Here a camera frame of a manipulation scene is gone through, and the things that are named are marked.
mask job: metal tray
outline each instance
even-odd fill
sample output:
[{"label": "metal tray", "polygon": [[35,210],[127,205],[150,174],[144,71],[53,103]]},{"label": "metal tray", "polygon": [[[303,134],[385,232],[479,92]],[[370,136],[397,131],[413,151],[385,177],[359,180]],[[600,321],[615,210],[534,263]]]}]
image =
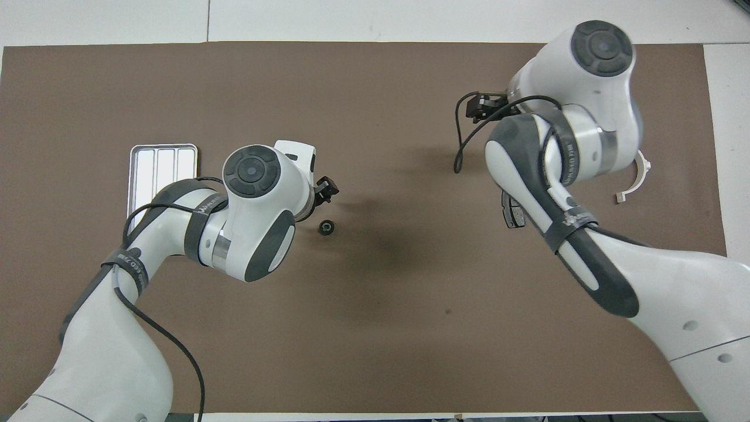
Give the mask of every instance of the metal tray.
[{"label": "metal tray", "polygon": [[[130,176],[127,182],[128,216],[146,205],[164,186],[192,179],[198,171],[198,148],[192,143],[136,145],[130,150]],[[133,219],[138,224],[142,213]]]}]

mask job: black strap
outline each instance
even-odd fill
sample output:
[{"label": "black strap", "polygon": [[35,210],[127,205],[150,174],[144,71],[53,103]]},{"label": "black strap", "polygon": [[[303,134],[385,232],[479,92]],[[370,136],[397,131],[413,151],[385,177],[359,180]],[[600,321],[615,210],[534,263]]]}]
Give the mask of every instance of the black strap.
[{"label": "black strap", "polygon": [[227,206],[226,195],[210,195],[200,205],[196,206],[190,215],[190,221],[187,223],[184,239],[185,256],[204,267],[207,267],[207,265],[200,260],[200,237],[209,222],[209,216],[216,211],[221,211],[225,206]]},{"label": "black strap", "polygon": [[[554,127],[555,134],[557,135],[557,145],[563,162],[560,183],[563,186],[570,186],[578,178],[578,169],[581,167],[578,143],[576,142],[573,129],[570,127],[568,120],[561,110],[540,110],[535,113]],[[541,153],[541,160],[544,160],[545,152],[542,151]]]},{"label": "black strap", "polygon": [[130,251],[125,249],[115,249],[114,252],[106,257],[106,260],[101,263],[102,267],[105,265],[116,265],[125,270],[130,277],[135,281],[136,288],[138,289],[138,295],[146,289],[149,285],[149,273],[146,272],[146,266],[143,265],[138,256],[140,250],[133,248]]},{"label": "black strap", "polygon": [[544,241],[552,252],[557,253],[557,249],[568,237],[579,228],[591,223],[599,223],[596,217],[582,206],[576,206],[560,214],[552,222],[550,228],[544,233]]}]

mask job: semicircular bracket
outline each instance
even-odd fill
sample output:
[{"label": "semicircular bracket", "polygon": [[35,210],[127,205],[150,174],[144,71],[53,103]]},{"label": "semicircular bracket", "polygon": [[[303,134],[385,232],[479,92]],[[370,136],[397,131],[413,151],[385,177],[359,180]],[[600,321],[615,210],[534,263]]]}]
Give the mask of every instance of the semicircular bracket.
[{"label": "semicircular bracket", "polygon": [[625,195],[629,195],[640,188],[646,179],[646,174],[651,170],[651,161],[646,160],[646,157],[644,157],[644,154],[640,150],[638,150],[638,155],[635,156],[635,165],[637,167],[635,181],[629,188],[614,195],[617,203],[625,202]]}]

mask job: black nut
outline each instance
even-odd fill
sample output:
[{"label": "black nut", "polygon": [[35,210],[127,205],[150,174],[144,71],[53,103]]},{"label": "black nut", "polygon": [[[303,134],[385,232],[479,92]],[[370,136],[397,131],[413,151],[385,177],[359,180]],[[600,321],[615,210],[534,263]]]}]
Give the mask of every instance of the black nut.
[{"label": "black nut", "polygon": [[332,222],[331,220],[323,220],[318,225],[318,233],[322,234],[323,236],[328,236],[329,234],[333,233],[333,230],[336,228],[336,224]]}]

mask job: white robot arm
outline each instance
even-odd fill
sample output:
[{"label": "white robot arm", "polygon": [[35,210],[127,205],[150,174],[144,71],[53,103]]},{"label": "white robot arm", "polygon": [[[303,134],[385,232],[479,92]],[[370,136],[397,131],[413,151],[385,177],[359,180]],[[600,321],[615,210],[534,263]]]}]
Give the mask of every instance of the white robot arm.
[{"label": "white robot arm", "polygon": [[124,236],[66,317],[52,371],[10,420],[163,421],[172,376],[118,292],[134,303],[170,255],[246,282],[275,270],[295,222],[338,193],[328,178],[313,183],[314,160],[303,143],[246,146],[224,163],[226,196],[195,179],[160,191],[154,204],[182,208],[153,207]]},{"label": "white robot arm", "polygon": [[641,142],[634,63],[630,40],[610,23],[581,23],[551,41],[513,77],[508,101],[544,95],[562,109],[519,104],[522,113],[490,135],[487,168],[591,298],[654,341],[709,420],[747,422],[750,267],[605,231],[565,187],[633,161]]}]

